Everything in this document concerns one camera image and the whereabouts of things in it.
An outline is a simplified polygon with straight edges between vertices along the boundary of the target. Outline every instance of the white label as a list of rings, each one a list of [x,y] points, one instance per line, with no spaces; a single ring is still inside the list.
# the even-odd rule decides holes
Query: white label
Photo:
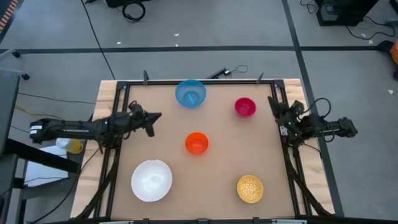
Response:
[[[42,129],[43,127],[41,125],[35,125],[30,127],[30,130],[35,130],[35,129]]]

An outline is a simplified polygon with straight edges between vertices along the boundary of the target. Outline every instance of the bowl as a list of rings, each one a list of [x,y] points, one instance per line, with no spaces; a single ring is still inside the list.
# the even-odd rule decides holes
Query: bowl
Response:
[[[185,140],[187,151],[199,155],[204,153],[209,146],[209,141],[203,133],[191,133]]]
[[[175,89],[177,101],[186,108],[196,108],[200,106],[206,98],[206,88],[204,84],[196,80],[185,80],[178,84]]]
[[[260,201],[264,194],[264,187],[261,180],[253,175],[244,175],[236,185],[239,197],[247,203],[256,203]]]
[[[172,171],[160,160],[144,161],[132,173],[131,189],[138,199],[156,202],[166,196],[172,186]]]
[[[250,98],[239,98],[235,102],[235,111],[240,116],[250,117],[256,112],[256,104]]]

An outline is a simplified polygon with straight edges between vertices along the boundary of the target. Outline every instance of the white bowl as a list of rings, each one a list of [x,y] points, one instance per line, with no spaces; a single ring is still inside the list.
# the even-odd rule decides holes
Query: white bowl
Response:
[[[131,177],[131,189],[140,200],[156,202],[166,196],[173,182],[172,171],[160,160],[144,161]]]

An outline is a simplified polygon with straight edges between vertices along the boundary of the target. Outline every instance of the concrete floor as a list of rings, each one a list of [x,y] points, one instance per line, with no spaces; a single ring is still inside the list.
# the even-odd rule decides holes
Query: concrete floor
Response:
[[[320,27],[316,16],[298,0],[153,0],[146,2],[142,22],[126,22],[117,9],[103,1],[87,4],[93,27],[103,48],[190,46],[291,46],[291,50],[236,50],[190,52],[106,53],[117,79],[141,79],[143,69],[151,78],[205,78],[222,67],[247,65],[247,73],[233,78],[303,78],[285,15],[288,2],[301,46],[369,46],[396,37],[376,36],[369,43],[348,34],[345,27]],[[397,16],[380,0],[369,15],[378,22]],[[362,22],[352,28],[357,35],[391,32]],[[64,100],[95,102],[101,80],[112,79],[99,53],[48,54],[46,49],[95,49],[94,35],[79,0],[24,0],[0,49],[41,49],[0,63],[31,75],[21,80],[20,92]],[[398,220],[398,82],[393,80],[391,59],[376,51],[303,52],[315,98],[332,102],[329,119],[347,116],[359,134],[338,138],[328,145],[336,182],[347,217]],[[94,105],[62,103],[19,95],[17,103],[37,114],[65,119],[88,119]],[[326,109],[318,106],[322,114]],[[16,111],[12,125],[28,130],[33,121]],[[11,129],[10,138],[30,144],[26,133]],[[72,180],[46,186],[28,200],[25,220],[51,210],[64,197]],[[44,222],[69,218],[73,196]]]

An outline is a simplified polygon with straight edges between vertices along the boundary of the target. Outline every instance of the blue bowl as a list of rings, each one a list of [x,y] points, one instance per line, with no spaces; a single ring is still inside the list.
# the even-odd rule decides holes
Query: blue bowl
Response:
[[[196,108],[205,100],[206,88],[199,81],[185,80],[180,82],[175,89],[175,97],[182,106]]]

